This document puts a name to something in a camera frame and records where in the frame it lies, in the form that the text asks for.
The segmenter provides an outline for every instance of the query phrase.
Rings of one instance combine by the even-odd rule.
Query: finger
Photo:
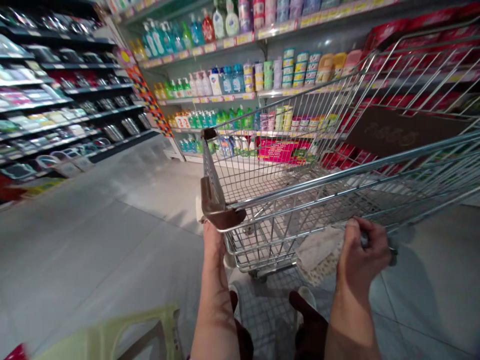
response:
[[[360,246],[360,225],[351,218],[346,222],[344,241],[346,245]]]

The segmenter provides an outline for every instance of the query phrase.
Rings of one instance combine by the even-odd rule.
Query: leg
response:
[[[239,297],[233,290],[230,290],[230,301],[233,313],[235,313],[235,309],[239,303]],[[252,360],[254,358],[254,343],[252,337],[250,336],[249,331],[244,328],[237,319],[235,319],[235,325],[236,335],[238,337],[238,347],[240,348],[240,360]]]
[[[322,360],[329,323],[297,291],[290,292],[288,301],[303,315],[295,336],[294,360]]]

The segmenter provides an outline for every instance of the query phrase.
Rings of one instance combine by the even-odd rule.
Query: cart wheel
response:
[[[259,271],[258,270],[252,270],[252,271],[249,271],[248,272],[248,275],[250,275],[250,277],[259,282],[259,283],[266,283],[267,282],[267,276],[259,276]]]

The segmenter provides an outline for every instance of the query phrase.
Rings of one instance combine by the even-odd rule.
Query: hand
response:
[[[225,253],[224,235],[218,232],[217,228],[208,220],[203,223],[203,244],[205,253]]]
[[[368,247],[361,244],[361,231],[368,233]],[[392,259],[385,228],[354,216],[346,223],[343,249],[337,265],[337,283],[368,300],[370,284]]]

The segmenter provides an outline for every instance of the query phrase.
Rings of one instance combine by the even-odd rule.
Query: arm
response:
[[[369,245],[362,248],[361,230]],[[337,265],[337,280],[326,336],[325,360],[381,359],[369,290],[375,276],[391,260],[385,229],[366,219],[350,219]]]
[[[224,237],[206,221],[203,225],[203,271],[191,358],[240,359],[237,328],[223,263]]]

